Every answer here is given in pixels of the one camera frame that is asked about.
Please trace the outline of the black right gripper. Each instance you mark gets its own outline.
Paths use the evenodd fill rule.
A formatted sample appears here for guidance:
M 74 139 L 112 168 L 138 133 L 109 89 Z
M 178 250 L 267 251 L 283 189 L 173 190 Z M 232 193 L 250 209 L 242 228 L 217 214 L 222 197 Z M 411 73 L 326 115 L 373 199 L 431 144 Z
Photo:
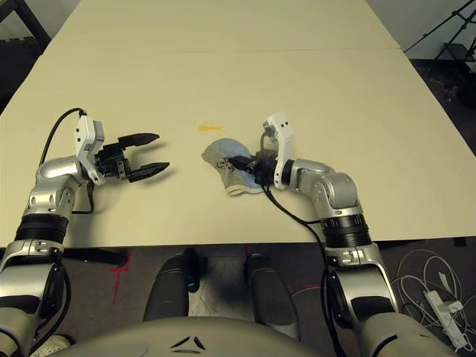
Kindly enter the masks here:
M 241 171 L 252 174 L 254 182 L 258 185 L 274 183 L 277 153 L 272 149 L 262 149 L 251 158 L 236 155 L 227 157 L 227 160 L 234 167 L 241 167 Z

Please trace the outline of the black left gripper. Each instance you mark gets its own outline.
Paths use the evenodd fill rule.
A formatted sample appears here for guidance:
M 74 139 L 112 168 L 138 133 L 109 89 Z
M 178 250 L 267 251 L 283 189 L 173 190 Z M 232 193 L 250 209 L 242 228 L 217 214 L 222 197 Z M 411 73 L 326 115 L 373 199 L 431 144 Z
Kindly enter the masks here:
M 169 162 L 151 163 L 130 171 L 129 161 L 123 151 L 127 147 L 139 147 L 158 140 L 160 135 L 154 133 L 136 133 L 119 137 L 118 143 L 108 144 L 94 155 L 95 166 L 106 178 L 128 179 L 130 183 L 151 178 L 167 169 Z

